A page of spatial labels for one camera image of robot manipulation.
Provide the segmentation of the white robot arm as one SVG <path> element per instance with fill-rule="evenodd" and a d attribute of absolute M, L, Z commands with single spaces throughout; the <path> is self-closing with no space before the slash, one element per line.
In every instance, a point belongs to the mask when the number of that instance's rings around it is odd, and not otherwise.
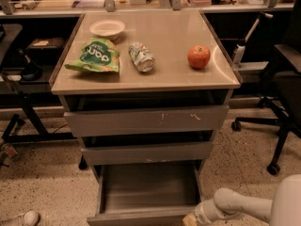
<path fill-rule="evenodd" d="M 186 215 L 184 226 L 209 226 L 218 220 L 249 215 L 269 226 L 301 226 L 301 175 L 285 178 L 272 200 L 248 197 L 238 192 L 219 188 L 214 196 L 198 204 Z"/>

